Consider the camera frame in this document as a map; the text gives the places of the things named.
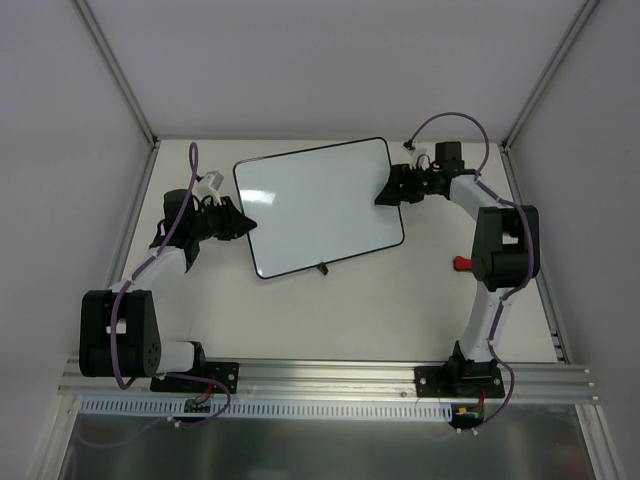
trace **metal corner post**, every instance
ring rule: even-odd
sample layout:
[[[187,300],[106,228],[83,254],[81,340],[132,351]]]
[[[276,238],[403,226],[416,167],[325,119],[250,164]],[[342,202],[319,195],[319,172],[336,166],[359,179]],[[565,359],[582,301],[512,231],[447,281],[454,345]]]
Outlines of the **metal corner post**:
[[[511,189],[511,195],[516,202],[525,203],[522,191],[518,185],[516,172],[514,171],[514,162],[512,158],[513,153],[509,153],[503,148],[500,150],[500,156],[502,157],[502,164],[504,166],[505,174],[507,175],[507,182]],[[536,277],[536,283],[538,284],[538,290],[540,292],[542,308],[544,309],[544,313],[547,317],[551,334],[557,338],[558,345],[555,346],[562,351],[564,360],[569,362],[573,358],[571,348],[565,340],[567,338],[566,331],[558,314],[557,302],[551,293],[551,288],[546,275],[547,269],[545,266],[544,255],[542,255],[540,262],[541,268],[540,273]]]
[[[571,22],[571,25],[569,25],[569,28],[562,37],[562,40],[560,40],[560,43],[549,59],[549,62],[542,72],[542,75],[529,94],[529,97],[522,107],[522,110],[520,110],[516,121],[514,122],[511,130],[509,131],[509,134],[507,135],[507,138],[504,140],[503,145],[507,152],[509,152],[511,146],[522,131],[522,128],[527,123],[536,106],[540,103],[540,100],[544,96],[544,93],[547,91],[547,88],[551,84],[551,81],[558,73],[558,70],[567,57],[567,54],[575,44],[576,40],[579,38],[580,34],[584,30],[584,27],[595,12],[596,7],[600,4],[600,2],[601,0],[585,0],[576,13],[573,21]]]
[[[597,480],[625,480],[620,459],[612,448],[602,407],[576,405],[585,447],[589,452],[593,473]]]
[[[118,238],[114,257],[105,278],[105,288],[120,280],[122,272],[124,271],[124,266],[127,262],[127,256],[129,255],[129,249],[131,248],[131,242],[133,240],[133,234],[136,231],[138,217],[140,216],[144,197],[147,194],[147,188],[151,181],[151,174],[153,173],[153,167],[156,163],[159,148],[160,144],[158,143],[157,145],[154,145],[147,154],[142,172],[140,173],[135,196],[127,210],[122,233]]]
[[[102,28],[93,13],[93,10],[87,3],[87,0],[71,0],[71,3],[87,29],[87,32],[97,48],[100,57],[104,61],[111,78],[116,83],[118,91],[122,95],[122,99],[136,120],[138,127],[147,140],[147,143],[151,147],[155,146],[157,140],[156,135],[153,133],[151,125],[142,111],[142,107],[134,95],[131,85],[125,77],[122,67],[120,67],[120,63],[116,59],[113,50],[111,49],[111,46],[109,45],[109,42],[107,41],[107,38],[105,37]]]

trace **wire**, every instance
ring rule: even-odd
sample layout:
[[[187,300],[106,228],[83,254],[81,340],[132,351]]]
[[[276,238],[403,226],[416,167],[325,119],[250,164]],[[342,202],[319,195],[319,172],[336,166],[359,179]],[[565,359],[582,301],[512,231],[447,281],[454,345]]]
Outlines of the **wire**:
[[[196,398],[193,399],[193,403],[195,403],[196,405],[200,405],[206,402],[207,400],[209,400],[209,396],[211,395],[212,391],[213,391],[213,385],[208,385],[207,389],[204,392],[202,392],[200,395],[198,395]],[[202,399],[202,401],[199,402],[198,399],[203,395],[204,395],[204,398]]]
[[[200,201],[200,203],[202,203],[202,208],[213,204],[213,202],[214,200],[212,195],[205,195],[204,197],[202,197],[202,200]]]
[[[484,158],[482,159],[482,163],[480,164],[480,167],[476,170],[475,178],[477,180],[480,177],[480,173],[484,169],[485,165],[489,161],[489,135],[487,135],[487,131],[482,126],[482,124],[478,120],[473,118],[471,115],[468,115],[466,113],[461,113],[461,112],[442,112],[442,113],[438,113],[437,115],[434,115],[433,117],[429,117],[424,122],[422,122],[422,125],[418,127],[418,129],[414,132],[413,135],[411,135],[411,138],[409,139],[409,143],[412,144],[415,141],[416,137],[420,134],[420,132],[422,131],[422,129],[424,129],[424,127],[429,125],[434,120],[437,120],[438,118],[442,118],[442,117],[466,118],[467,120],[473,122],[476,125],[476,127],[478,127],[478,129],[480,130],[480,133],[482,133],[482,139],[484,140]]]
[[[415,168],[421,168],[425,158],[427,159],[427,165],[429,169],[434,170],[435,169],[434,162],[431,161],[431,157],[426,153],[423,153],[418,156],[418,158],[416,159]]]
[[[485,400],[486,395],[485,395],[485,391],[484,388],[482,389],[482,396],[480,397],[480,400],[478,400],[478,403],[476,403],[473,407],[471,407],[471,409],[476,409],[476,408],[484,408],[484,400]]]
[[[220,415],[222,415],[224,412],[226,412],[229,409],[229,407],[231,406],[231,393],[229,392],[229,389],[226,387],[226,385],[224,383],[220,383],[217,380],[214,380],[212,378],[194,377],[192,375],[184,375],[182,373],[167,373],[167,377],[177,378],[177,379],[180,379],[180,380],[190,380],[192,382],[208,383],[211,386],[218,387],[227,396],[227,401],[225,402],[225,404],[222,406],[222,408],[220,410],[218,410],[217,412],[209,415],[204,420],[199,420],[197,422],[190,422],[190,423],[180,422],[179,425],[181,427],[194,428],[194,427],[201,427],[203,425],[207,425],[208,423],[211,423],[213,420],[215,420]]]
[[[482,422],[482,424],[478,426],[478,428],[480,428],[488,424],[490,421],[496,418],[502,411],[504,411],[504,409],[507,407],[507,405],[511,401],[511,398],[513,397],[513,391],[515,389],[515,384],[516,384],[516,374],[513,371],[513,368],[511,368],[511,366],[507,362],[505,362],[498,356],[494,348],[494,339],[495,339],[496,331],[498,330],[498,325],[500,324],[500,317],[502,316],[502,312],[504,311],[504,302],[507,299],[509,299],[509,297],[515,295],[517,292],[524,289],[527,286],[527,284],[531,281],[531,279],[533,278],[535,257],[533,254],[533,236],[531,234],[531,226],[529,225],[529,221],[527,220],[527,216],[524,213],[522,206],[518,205],[517,203],[511,202],[509,200],[500,198],[497,193],[495,193],[493,190],[491,190],[484,183],[482,183],[477,179],[476,179],[476,183],[487,195],[493,198],[496,202],[516,209],[516,211],[518,212],[518,216],[520,217],[520,221],[522,222],[522,226],[524,228],[524,238],[525,238],[525,244],[527,247],[527,258],[528,258],[527,273],[524,279],[522,280],[522,283],[520,283],[520,285],[513,288],[512,290],[509,290],[500,299],[500,304],[498,305],[495,317],[491,324],[491,329],[489,331],[489,338],[487,339],[487,342],[489,343],[489,352],[491,353],[491,356],[494,358],[494,360],[498,363],[498,365],[503,367],[509,373],[509,390],[507,391],[507,394],[504,397],[504,401],[500,404],[498,409],[495,412],[493,412],[493,414],[489,418],[485,419],[484,422]]]
[[[140,435],[142,435],[146,431],[150,430],[151,428],[153,428],[156,425],[159,425],[161,423],[173,422],[174,426],[185,427],[185,428],[194,428],[194,427],[200,427],[200,426],[207,425],[207,424],[211,423],[213,420],[215,420],[216,418],[218,418],[220,415],[222,415],[224,412],[226,412],[229,409],[229,407],[231,406],[231,393],[229,392],[229,389],[223,383],[220,383],[217,380],[208,379],[208,378],[202,378],[202,377],[194,377],[192,375],[182,375],[181,373],[167,373],[166,376],[167,377],[173,377],[173,378],[179,378],[181,380],[189,380],[189,381],[192,381],[192,382],[208,383],[210,388],[212,388],[213,386],[216,386],[216,387],[220,388],[223,391],[223,393],[226,395],[227,401],[225,402],[225,404],[222,406],[222,408],[220,410],[218,410],[217,412],[209,415],[204,420],[199,420],[199,421],[196,421],[196,422],[186,423],[186,422],[182,422],[180,420],[175,420],[173,417],[157,418],[157,419],[153,420],[152,422],[149,422],[148,424],[146,424],[144,427],[142,427],[140,430],[138,430],[137,432],[133,433],[132,435],[129,435],[128,437],[125,437],[122,440],[118,440],[118,441],[110,442],[110,443],[96,443],[96,442],[92,442],[91,440],[87,440],[86,438],[84,438],[82,436],[82,434],[80,433],[80,427],[81,427],[81,423],[82,423],[81,422],[82,416],[81,416],[80,419],[78,420],[77,424],[76,424],[75,438],[77,438],[78,441],[80,443],[82,443],[83,445],[85,445],[87,447],[91,447],[91,448],[98,448],[98,449],[102,449],[102,450],[110,449],[110,448],[117,448],[117,447],[121,447],[123,445],[127,445],[128,443],[131,443],[132,441],[137,439]]]
[[[124,284],[120,288],[120,291],[118,291],[116,298],[113,302],[113,308],[111,309],[111,333],[109,336],[109,343],[111,347],[111,367],[113,368],[113,376],[115,377],[116,382],[118,383],[118,386],[122,390],[128,389],[133,384],[133,382],[135,382],[136,377],[131,377],[129,381],[125,383],[124,379],[122,378],[122,373],[120,372],[120,361],[118,359],[118,342],[117,342],[117,334],[116,334],[116,326],[118,324],[118,310],[120,309],[120,302],[122,301],[122,297],[124,296],[126,291],[129,289],[131,285],[133,285],[133,283],[140,276],[140,274],[142,274],[142,272],[144,272],[144,270],[162,254],[165,247],[171,240],[173,233],[176,231],[176,228],[178,228],[180,219],[182,218],[182,215],[184,215],[184,211],[186,210],[187,205],[189,204],[189,200],[192,196],[191,190],[193,189],[193,186],[196,183],[196,180],[198,177],[198,174],[197,174],[198,145],[196,145],[195,142],[191,142],[191,145],[189,145],[189,165],[191,166],[191,180],[189,181],[189,188],[187,189],[187,192],[184,195],[184,200],[182,200],[182,205],[180,205],[180,210],[178,211],[178,215],[173,221],[171,228],[169,229],[168,232],[166,232],[164,240],[160,244],[160,247],[158,247],[158,250],[156,250],[155,255],[149,257],[138,268],[136,268],[133,271],[133,273],[131,274],[131,277],[124,282]]]

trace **white table surface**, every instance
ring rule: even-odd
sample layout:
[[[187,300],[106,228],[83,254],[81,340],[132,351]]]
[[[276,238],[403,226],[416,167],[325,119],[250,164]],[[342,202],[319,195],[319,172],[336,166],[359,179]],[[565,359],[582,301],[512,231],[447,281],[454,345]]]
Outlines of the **white table surface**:
[[[165,192],[189,180],[187,140],[165,140],[144,199],[127,259],[130,272],[144,257],[163,217]],[[224,176],[221,195],[238,198],[232,175],[239,161],[338,142],[200,140],[201,174]],[[433,156],[433,144],[428,146]],[[479,165],[483,145],[463,144],[467,166]],[[406,163],[399,142],[389,142],[393,163]],[[498,147],[483,178],[510,198]],[[476,281],[455,272],[452,259],[469,256],[475,223],[457,205],[428,196],[402,207],[402,245],[329,266],[261,280],[246,237],[200,244],[191,270],[155,300],[160,334],[196,340],[207,356],[330,360],[446,360],[473,304]],[[537,286],[515,299],[498,352],[508,361],[555,362]]]

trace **metal frame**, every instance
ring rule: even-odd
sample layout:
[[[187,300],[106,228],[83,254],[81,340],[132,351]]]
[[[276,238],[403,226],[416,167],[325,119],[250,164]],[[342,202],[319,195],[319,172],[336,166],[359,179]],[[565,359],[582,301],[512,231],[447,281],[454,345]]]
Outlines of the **metal frame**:
[[[158,137],[145,116],[129,82],[124,75],[100,24],[87,0],[71,0],[85,25],[98,54],[105,62],[109,75],[116,83],[138,127],[149,143],[150,152],[141,174],[140,183],[126,222],[118,240],[116,254],[109,268],[106,285],[115,282],[122,274],[131,246],[133,234],[146,190],[151,179],[159,149]],[[575,44],[600,0],[585,0],[576,13],[566,34],[550,58],[544,72],[536,82],[511,131],[504,140],[501,151],[504,168],[514,200],[521,202],[522,195],[516,181],[510,147],[526,125],[536,106],[542,100],[551,81],[558,72],[567,53]],[[545,275],[544,258],[537,278],[544,311],[550,331],[556,340],[559,363],[514,364],[516,386],[512,401],[523,404],[574,404],[585,438],[586,448],[596,478],[624,478],[623,470],[611,446],[604,417],[594,394],[594,384],[589,369],[569,364],[571,351],[565,342],[566,332],[558,317],[556,302]],[[416,399],[413,377],[415,362],[342,362],[304,360],[235,360],[241,364],[238,397],[252,400],[276,401],[349,401],[388,402],[398,405]],[[149,395],[149,380],[141,380],[128,391],[117,389],[112,379],[91,379],[80,375],[77,358],[71,358],[59,387],[52,428],[45,432],[49,446],[37,452],[39,470],[32,478],[57,478],[63,462],[63,453],[71,436],[75,416],[83,394],[114,393],[126,398]],[[416,402],[460,402],[460,399],[420,399]]]
[[[104,64],[109,71],[109,75],[118,87],[118,90],[122,95],[125,104],[131,111],[133,118],[138,123],[138,127],[144,135],[144,138],[146,138],[147,143],[149,143],[150,147],[155,147],[157,137],[153,133],[151,125],[149,124],[146,115],[142,111],[142,107],[140,106],[138,99],[133,93],[133,89],[131,88],[127,77],[125,77],[120,63],[113,54],[113,50],[111,50],[111,46],[109,45],[107,38],[104,36],[102,28],[96,20],[96,16],[94,15],[93,10],[87,3],[87,0],[71,0],[71,3],[75,8],[76,13],[80,17],[80,20],[87,29],[87,33],[91,37],[93,44],[98,50],[100,58],[102,58],[102,60],[104,61]]]
[[[502,157],[502,164],[507,175],[507,182],[509,183],[509,188],[511,190],[511,196],[513,197],[513,200],[517,203],[525,203],[525,200],[522,196],[522,191],[520,190],[518,181],[516,180],[516,172],[514,171],[512,154],[507,153],[504,148],[501,148],[500,156]],[[551,295],[551,288],[549,287],[549,282],[547,280],[547,269],[545,267],[545,264],[544,253],[541,253],[540,272],[536,277],[536,283],[538,285],[538,291],[540,292],[542,308],[547,317],[547,322],[549,323],[549,331],[551,332],[551,336],[553,337],[554,342],[556,342],[557,339],[556,353],[558,356],[558,360],[569,362],[572,358],[571,350],[569,345],[565,341],[565,339],[567,338],[566,330],[562,324],[562,321],[559,319],[557,302]]]
[[[417,400],[413,369],[436,362],[354,362],[318,360],[209,359],[240,364],[238,398],[271,400],[340,400],[351,402],[404,402]],[[514,363],[517,382],[512,401],[523,404],[598,403],[589,369],[565,363]],[[505,382],[509,375],[503,372]],[[149,379],[140,379],[121,391],[112,378],[86,378],[78,359],[71,358],[60,383],[60,391],[73,394],[144,396]],[[188,394],[176,394],[189,397]],[[468,403],[477,399],[437,398],[420,402]],[[501,403],[502,399],[487,399]]]
[[[627,478],[609,436],[602,407],[576,405],[591,466],[597,480]]]
[[[571,47],[575,44],[576,40],[580,37],[580,34],[591,18],[591,15],[593,15],[593,12],[596,10],[596,7],[600,4],[600,1],[601,0],[585,0],[575,17],[573,17],[573,21],[551,55],[547,66],[533,87],[533,90],[529,94],[529,98],[527,98],[522,110],[520,110],[513,127],[511,127],[511,131],[504,141],[504,146],[507,152],[529,120],[529,117],[534,112],[538,103],[542,100],[542,97],[551,84],[551,81],[558,73],[558,69],[562,65],[562,62],[571,50]]]

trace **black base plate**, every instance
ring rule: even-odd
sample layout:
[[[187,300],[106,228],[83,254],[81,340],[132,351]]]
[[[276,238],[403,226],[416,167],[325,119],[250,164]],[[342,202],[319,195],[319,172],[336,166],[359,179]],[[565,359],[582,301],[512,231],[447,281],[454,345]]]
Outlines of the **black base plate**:
[[[434,385],[430,379],[440,373],[442,367],[416,367],[413,369],[416,395],[419,398],[480,398],[484,390],[485,398],[504,398],[504,383],[499,368],[491,377],[465,379],[456,384],[439,382]]]
[[[234,362],[207,362],[204,373],[195,377],[212,378],[222,383],[233,395],[238,388],[238,374],[240,364]],[[209,384],[204,382],[191,382],[178,378],[164,377],[164,379],[152,378],[151,391],[157,393],[204,393]],[[220,387],[214,385],[212,393],[224,393]]]

